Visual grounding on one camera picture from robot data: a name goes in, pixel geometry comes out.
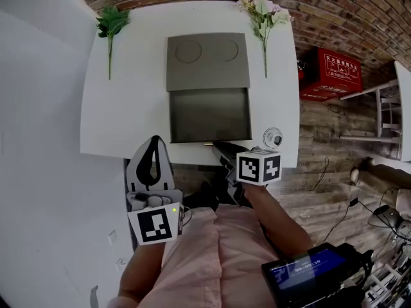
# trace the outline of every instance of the forearm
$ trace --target forearm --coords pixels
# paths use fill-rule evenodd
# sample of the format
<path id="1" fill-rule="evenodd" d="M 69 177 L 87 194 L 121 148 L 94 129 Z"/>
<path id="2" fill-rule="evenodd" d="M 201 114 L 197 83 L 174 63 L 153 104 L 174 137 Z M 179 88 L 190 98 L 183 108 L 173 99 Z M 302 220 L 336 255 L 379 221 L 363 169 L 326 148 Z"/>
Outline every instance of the forearm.
<path id="1" fill-rule="evenodd" d="M 161 272 L 165 243 L 142 245 L 134 252 L 120 280 L 119 296 L 140 302 L 149 293 Z"/>
<path id="2" fill-rule="evenodd" d="M 266 228 L 267 235 L 285 255 L 297 255 L 313 247 L 307 232 L 284 211 L 264 187 L 244 185 L 244 188 L 245 197 Z"/>

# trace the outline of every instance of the artificial plant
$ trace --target artificial plant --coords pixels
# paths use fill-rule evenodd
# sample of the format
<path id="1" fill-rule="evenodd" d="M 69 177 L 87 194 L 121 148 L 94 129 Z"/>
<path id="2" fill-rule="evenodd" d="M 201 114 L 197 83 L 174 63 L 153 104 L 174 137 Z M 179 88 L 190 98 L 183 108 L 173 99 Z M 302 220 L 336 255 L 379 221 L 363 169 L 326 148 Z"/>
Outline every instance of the artificial plant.
<path id="1" fill-rule="evenodd" d="M 254 34 L 263 43 L 264 71 L 267 78 L 267 42 L 270 30 L 278 24 L 292 20 L 287 9 L 281 8 L 270 0 L 238 0 L 240 9 L 249 13 Z"/>
<path id="2" fill-rule="evenodd" d="M 96 18 L 98 21 L 97 27 L 101 31 L 98 33 L 98 36 L 100 38 L 107 38 L 107 44 L 109 45 L 109 80 L 111 79 L 113 39 L 114 36 L 130 22 L 130 19 L 128 18 L 129 13 L 130 10 L 119 12 L 115 6 L 107 6 L 103 9 L 101 18 Z"/>

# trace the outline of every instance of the fire extinguisher box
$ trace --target fire extinguisher box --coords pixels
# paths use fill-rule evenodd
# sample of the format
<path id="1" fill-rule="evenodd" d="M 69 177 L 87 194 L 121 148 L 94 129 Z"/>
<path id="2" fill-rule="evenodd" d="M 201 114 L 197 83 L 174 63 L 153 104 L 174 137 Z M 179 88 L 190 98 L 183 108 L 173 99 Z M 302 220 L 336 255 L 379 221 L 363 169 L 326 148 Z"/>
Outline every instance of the fire extinguisher box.
<path id="1" fill-rule="evenodd" d="M 326 101 L 362 92 L 359 61 L 324 48 L 315 47 L 304 58 L 304 78 L 299 80 L 300 98 Z"/>

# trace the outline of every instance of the shirt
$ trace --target shirt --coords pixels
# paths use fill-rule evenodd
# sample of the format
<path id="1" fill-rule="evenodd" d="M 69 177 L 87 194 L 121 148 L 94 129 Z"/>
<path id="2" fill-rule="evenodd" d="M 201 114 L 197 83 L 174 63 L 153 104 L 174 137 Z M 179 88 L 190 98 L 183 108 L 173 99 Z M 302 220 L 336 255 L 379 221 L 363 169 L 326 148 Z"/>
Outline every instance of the shirt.
<path id="1" fill-rule="evenodd" d="M 166 243 L 159 278 L 141 303 L 117 297 L 108 308 L 276 307 L 261 265 L 278 258 L 254 210 L 192 211 L 182 235 Z"/>

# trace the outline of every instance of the table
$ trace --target table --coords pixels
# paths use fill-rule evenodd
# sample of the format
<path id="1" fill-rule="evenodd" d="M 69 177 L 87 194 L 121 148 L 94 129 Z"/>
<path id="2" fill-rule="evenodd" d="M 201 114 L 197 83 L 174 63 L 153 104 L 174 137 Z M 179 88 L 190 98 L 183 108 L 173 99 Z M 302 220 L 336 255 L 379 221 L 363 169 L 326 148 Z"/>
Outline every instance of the table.
<path id="1" fill-rule="evenodd" d="M 299 145 L 299 89 L 291 25 L 270 33 L 268 78 L 261 42 L 249 16 L 228 1 L 191 1 L 160 4 L 130 12 L 131 23 L 115 36 L 111 81 L 108 79 L 107 39 L 96 35 L 85 78 L 80 151 L 131 158 L 153 135 L 167 144 L 170 162 L 219 165 L 211 148 L 202 143 L 170 144 L 166 92 L 167 38 L 212 32 L 244 33 L 250 69 L 251 141 L 236 144 L 264 147 L 267 128 L 279 128 L 283 167 L 297 165 Z"/>
<path id="2" fill-rule="evenodd" d="M 368 94 L 370 92 L 375 92 L 377 97 L 377 123 L 378 123 L 378 135 L 377 137 L 369 136 L 340 136 L 341 139 L 349 139 L 354 141 L 379 141 L 379 142 L 389 142 L 394 144 L 399 144 L 401 148 L 400 161 L 408 162 L 411 161 L 411 72 L 403 67 L 399 62 L 394 62 L 397 79 L 391 80 L 382 85 L 377 85 L 375 87 L 364 90 L 361 93 L 350 94 L 340 98 L 340 100 L 349 99 L 352 97 Z M 385 124 L 381 121 L 381 103 L 384 101 L 391 101 L 392 99 L 381 99 L 380 90 L 386 89 L 398 85 L 399 94 L 401 96 L 401 125 L 398 124 Z M 401 137 L 381 137 L 382 128 L 390 128 L 392 130 L 399 130 Z"/>

